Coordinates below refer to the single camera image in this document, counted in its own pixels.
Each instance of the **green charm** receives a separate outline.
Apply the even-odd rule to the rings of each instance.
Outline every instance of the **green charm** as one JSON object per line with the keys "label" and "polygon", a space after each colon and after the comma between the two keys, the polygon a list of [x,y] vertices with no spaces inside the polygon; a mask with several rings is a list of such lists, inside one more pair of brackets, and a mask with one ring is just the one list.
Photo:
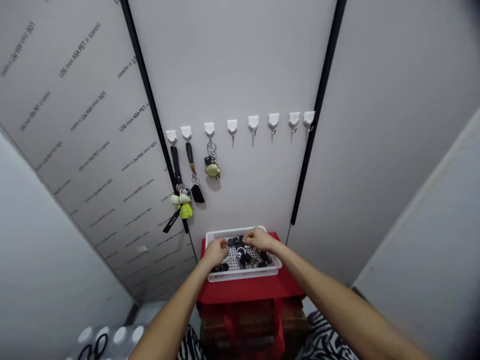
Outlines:
{"label": "green charm", "polygon": [[211,163],[205,168],[206,174],[211,178],[217,178],[220,175],[220,168],[216,163]]}

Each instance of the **hand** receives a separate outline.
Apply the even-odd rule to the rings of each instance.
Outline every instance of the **hand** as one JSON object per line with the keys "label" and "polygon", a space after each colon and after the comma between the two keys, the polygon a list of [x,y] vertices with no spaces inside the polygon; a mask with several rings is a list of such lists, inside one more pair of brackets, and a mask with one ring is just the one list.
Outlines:
{"label": "hand", "polygon": [[215,239],[208,243],[203,259],[214,268],[222,263],[225,257],[229,254],[229,242],[224,238]]}
{"label": "hand", "polygon": [[274,253],[274,248],[280,244],[280,241],[275,240],[265,230],[255,227],[245,234],[243,243],[259,251]]}

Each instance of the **lanyard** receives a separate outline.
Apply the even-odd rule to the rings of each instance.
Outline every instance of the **lanyard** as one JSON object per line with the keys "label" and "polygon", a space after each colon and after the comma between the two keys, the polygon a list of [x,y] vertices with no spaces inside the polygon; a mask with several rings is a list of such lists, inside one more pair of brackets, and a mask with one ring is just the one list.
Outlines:
{"label": "lanyard", "polygon": [[180,165],[179,165],[179,153],[177,151],[177,148],[175,146],[170,146],[171,150],[171,158],[173,160],[173,170],[174,170],[174,176],[176,180],[176,189],[180,192],[181,190],[179,189],[179,185],[183,185],[182,181],[182,174],[180,173]]}

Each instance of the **zebra print fabric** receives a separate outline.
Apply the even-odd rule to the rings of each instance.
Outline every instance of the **zebra print fabric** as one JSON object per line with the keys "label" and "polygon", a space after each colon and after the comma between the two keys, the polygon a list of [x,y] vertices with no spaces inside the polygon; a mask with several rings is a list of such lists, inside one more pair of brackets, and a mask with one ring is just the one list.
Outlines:
{"label": "zebra print fabric", "polygon": [[319,311],[312,312],[307,319],[311,329],[303,346],[301,360],[358,360]]}
{"label": "zebra print fabric", "polygon": [[176,358],[178,360],[206,360],[197,334],[190,325],[188,325]]}

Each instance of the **forearm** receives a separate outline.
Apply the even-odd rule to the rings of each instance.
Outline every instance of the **forearm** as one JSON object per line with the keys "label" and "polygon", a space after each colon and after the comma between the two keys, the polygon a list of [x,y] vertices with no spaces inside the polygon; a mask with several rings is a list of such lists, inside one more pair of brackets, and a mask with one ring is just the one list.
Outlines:
{"label": "forearm", "polygon": [[177,358],[195,302],[212,268],[213,265],[208,261],[200,260],[185,282],[153,319],[132,352],[130,360]]}
{"label": "forearm", "polygon": [[362,359],[427,359],[366,301],[278,242],[272,249],[317,309]]}

